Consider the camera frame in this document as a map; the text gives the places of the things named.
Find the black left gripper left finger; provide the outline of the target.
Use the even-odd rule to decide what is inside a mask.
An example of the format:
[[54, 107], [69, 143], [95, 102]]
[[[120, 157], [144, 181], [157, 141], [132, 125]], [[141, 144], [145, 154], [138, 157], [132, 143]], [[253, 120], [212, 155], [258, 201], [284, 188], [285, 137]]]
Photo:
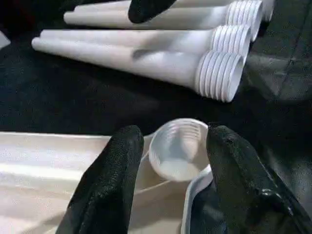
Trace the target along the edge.
[[110, 138], [73, 193], [58, 234], [126, 234], [144, 146], [140, 129], [126, 126]]

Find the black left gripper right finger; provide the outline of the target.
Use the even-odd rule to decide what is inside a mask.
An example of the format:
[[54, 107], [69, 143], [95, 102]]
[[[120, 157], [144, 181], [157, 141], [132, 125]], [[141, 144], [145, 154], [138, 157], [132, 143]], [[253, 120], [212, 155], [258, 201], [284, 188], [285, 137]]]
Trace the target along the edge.
[[206, 148], [230, 234], [310, 234], [312, 221], [254, 147], [230, 128], [208, 130]]

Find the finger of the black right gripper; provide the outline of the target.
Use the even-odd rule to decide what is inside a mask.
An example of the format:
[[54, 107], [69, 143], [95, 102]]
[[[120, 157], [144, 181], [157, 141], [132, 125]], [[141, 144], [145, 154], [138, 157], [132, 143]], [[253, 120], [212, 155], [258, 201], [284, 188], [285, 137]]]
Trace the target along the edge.
[[128, 10], [130, 22], [145, 23], [169, 9], [176, 0], [132, 0]]

